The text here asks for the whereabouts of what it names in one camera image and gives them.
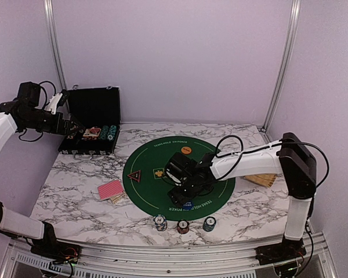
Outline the blue small blind button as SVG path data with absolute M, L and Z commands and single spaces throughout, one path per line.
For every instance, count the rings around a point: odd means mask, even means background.
M 184 210 L 191 210 L 193 207 L 194 207 L 194 204 L 192 201 L 188 201 L 182 206 Z

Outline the orange big blind button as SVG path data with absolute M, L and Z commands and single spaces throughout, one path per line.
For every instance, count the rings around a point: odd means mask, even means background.
M 192 149 L 190 147 L 182 147 L 181 148 L 181 153 L 185 154 L 185 155 L 188 155 L 188 154 L 191 154 L 192 153 Z

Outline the blue white chip stack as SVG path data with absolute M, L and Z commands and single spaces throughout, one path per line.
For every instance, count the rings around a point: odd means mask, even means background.
M 164 215 L 158 214 L 153 219 L 157 231 L 162 232 L 167 229 L 167 221 Z

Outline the black red triangle dealer button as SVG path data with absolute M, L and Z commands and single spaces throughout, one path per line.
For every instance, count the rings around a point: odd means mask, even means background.
M 130 174 L 127 175 L 127 177 L 132 180 L 132 181 L 136 181 L 136 182 L 140 182 L 141 180 L 141 176 L 142 176 L 142 171 L 138 170 L 138 171 L 134 171 Z

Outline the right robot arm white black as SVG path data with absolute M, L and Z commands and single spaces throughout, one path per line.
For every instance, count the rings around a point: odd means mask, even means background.
M 276 246 L 276 255 L 288 259 L 298 250 L 311 203 L 316 195 L 317 161 L 293 133 L 285 133 L 279 141 L 244 148 L 239 151 L 206 153 L 200 161 L 177 152 L 168 161 L 164 174 L 174 184 L 169 197 L 182 206 L 207 187 L 219 181 L 261 174 L 282 175 L 288 188 L 289 207 L 284 237 Z

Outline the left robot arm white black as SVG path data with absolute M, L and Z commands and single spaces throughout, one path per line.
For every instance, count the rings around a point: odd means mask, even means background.
M 51 225 L 30 218 L 30 213 L 64 136 L 59 130 L 22 141 L 18 125 L 12 115 L 0 113 L 0 231 L 40 240 L 40 250 L 56 258 L 62 249 L 60 242 L 46 235 Z

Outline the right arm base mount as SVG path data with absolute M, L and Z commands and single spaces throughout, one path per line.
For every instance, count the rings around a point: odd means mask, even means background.
M 260 265 L 274 264 L 306 255 L 306 249 L 298 244 L 271 244 L 256 248 L 256 259 Z

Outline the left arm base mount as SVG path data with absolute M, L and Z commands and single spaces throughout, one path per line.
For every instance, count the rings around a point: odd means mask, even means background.
M 81 246 L 65 242 L 58 242 L 55 247 L 35 244 L 31 247 L 33 254 L 52 259 L 54 264 L 77 263 L 80 251 Z

